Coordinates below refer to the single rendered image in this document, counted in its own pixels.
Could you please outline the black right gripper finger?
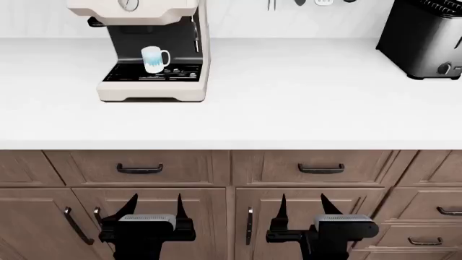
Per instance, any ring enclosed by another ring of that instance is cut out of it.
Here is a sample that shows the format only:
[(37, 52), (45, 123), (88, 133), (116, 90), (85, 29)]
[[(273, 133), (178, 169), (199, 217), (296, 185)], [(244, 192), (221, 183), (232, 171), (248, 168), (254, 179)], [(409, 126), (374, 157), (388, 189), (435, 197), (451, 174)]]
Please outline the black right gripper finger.
[(307, 243), (308, 232), (306, 230), (289, 230), (289, 218), (287, 216), (287, 203), (285, 194), (282, 195), (282, 201), (279, 211), (275, 218), (272, 218), (270, 227), (266, 231), (266, 242), (284, 243), (298, 242)]
[(324, 215), (343, 215), (343, 213), (337, 209), (333, 203), (331, 203), (325, 194), (321, 194), (321, 204), (323, 207)]

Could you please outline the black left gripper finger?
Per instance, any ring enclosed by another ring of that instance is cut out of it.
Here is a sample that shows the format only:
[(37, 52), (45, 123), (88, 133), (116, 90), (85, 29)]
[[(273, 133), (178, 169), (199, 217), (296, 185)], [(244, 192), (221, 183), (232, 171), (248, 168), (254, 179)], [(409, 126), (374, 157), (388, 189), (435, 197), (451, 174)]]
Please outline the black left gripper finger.
[(177, 214), (175, 226), (175, 242), (192, 242), (196, 239), (193, 220), (189, 218), (183, 207), (181, 194), (178, 194)]
[(101, 231), (98, 235), (100, 242), (114, 242), (117, 222), (126, 215), (134, 214), (138, 194), (134, 194), (131, 199), (118, 210), (115, 214), (101, 219)]

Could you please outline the cream espresso coffee machine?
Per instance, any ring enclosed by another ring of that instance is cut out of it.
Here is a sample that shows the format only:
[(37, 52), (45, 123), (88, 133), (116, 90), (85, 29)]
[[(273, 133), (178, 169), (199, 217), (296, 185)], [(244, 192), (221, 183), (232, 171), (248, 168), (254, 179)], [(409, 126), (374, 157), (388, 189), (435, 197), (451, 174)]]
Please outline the cream espresso coffee machine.
[[(97, 86), (102, 101), (205, 99), (211, 63), (206, 0), (66, 0), (66, 5), (78, 16), (95, 17), (108, 30), (117, 62)], [(162, 72), (146, 73), (141, 49), (147, 46), (170, 52), (171, 62)]]

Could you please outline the brown wooden cabinet door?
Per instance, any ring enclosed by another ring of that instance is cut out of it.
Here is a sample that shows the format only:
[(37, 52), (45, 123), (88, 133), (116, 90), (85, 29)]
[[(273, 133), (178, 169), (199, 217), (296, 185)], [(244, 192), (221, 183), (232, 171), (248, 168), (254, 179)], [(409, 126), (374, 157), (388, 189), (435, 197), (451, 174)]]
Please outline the brown wooden cabinet door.
[[(296, 242), (267, 243), (266, 231), (285, 194), (288, 229), (307, 230), (316, 215), (323, 214), (321, 194), (343, 214), (371, 216), (384, 188), (238, 188), (235, 195), (235, 260), (302, 260)], [(253, 232), (245, 244), (248, 208), (253, 208)]]
[[(64, 217), (65, 207), (92, 246)], [(0, 188), (0, 260), (113, 260), (70, 188)]]
[(224, 188), (73, 188), (80, 203), (93, 214), (115, 214), (138, 194), (135, 214), (177, 214), (177, 199), (193, 220), (193, 242), (166, 242), (160, 260), (227, 260), (226, 203)]

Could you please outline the brown wooden drawer front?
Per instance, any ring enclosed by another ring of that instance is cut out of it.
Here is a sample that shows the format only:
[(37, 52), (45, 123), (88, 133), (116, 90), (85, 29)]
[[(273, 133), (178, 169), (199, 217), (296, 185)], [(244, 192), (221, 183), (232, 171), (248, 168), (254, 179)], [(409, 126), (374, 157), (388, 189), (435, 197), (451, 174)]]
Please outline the brown wooden drawer front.
[(462, 149), (418, 151), (397, 186), (462, 187)]
[(0, 187), (62, 187), (65, 183), (40, 150), (0, 150)]
[[(334, 186), (380, 183), (391, 150), (237, 150), (231, 151), (232, 180), (239, 186)], [(301, 173), (297, 165), (336, 168), (343, 173)]]
[(378, 210), (379, 222), (462, 222), (462, 216), (445, 216), (436, 207), (462, 211), (462, 188), (394, 188)]
[[(74, 150), (45, 151), (67, 186), (227, 186), (230, 154), (212, 150)], [(125, 168), (154, 168), (161, 173), (130, 175)]]
[[(441, 246), (414, 246), (408, 237), (418, 241), (443, 239)], [(462, 248), (462, 225), (381, 225), (378, 235), (366, 238), (355, 249), (405, 249), (405, 248)]]

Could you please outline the white mug with blue print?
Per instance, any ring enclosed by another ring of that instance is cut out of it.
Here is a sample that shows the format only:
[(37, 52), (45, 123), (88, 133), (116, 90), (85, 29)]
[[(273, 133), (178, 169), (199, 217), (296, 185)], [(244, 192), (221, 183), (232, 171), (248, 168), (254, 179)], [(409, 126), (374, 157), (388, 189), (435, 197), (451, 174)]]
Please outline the white mug with blue print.
[[(167, 63), (165, 64), (162, 55), (167, 55)], [(141, 56), (144, 63), (146, 73), (156, 74), (164, 70), (171, 62), (170, 52), (160, 49), (157, 46), (147, 46), (141, 49)]]

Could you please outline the black and steel toaster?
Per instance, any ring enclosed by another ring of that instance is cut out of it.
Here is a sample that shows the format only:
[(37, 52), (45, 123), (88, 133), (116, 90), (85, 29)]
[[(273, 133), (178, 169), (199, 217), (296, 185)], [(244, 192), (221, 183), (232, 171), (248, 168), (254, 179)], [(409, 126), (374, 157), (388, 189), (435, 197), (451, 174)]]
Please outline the black and steel toaster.
[(460, 79), (462, 0), (394, 0), (376, 49), (411, 79)]

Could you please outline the metal steam wand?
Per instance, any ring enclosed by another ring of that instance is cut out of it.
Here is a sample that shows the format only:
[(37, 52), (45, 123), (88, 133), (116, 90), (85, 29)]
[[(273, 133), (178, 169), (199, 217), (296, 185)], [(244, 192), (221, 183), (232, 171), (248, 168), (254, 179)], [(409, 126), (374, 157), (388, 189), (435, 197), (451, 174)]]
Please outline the metal steam wand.
[(199, 53), (199, 32), (197, 29), (196, 22), (194, 20), (194, 16), (191, 16), (191, 23), (193, 25), (193, 31), (194, 31), (194, 39), (193, 39), (194, 49), (196, 53)]

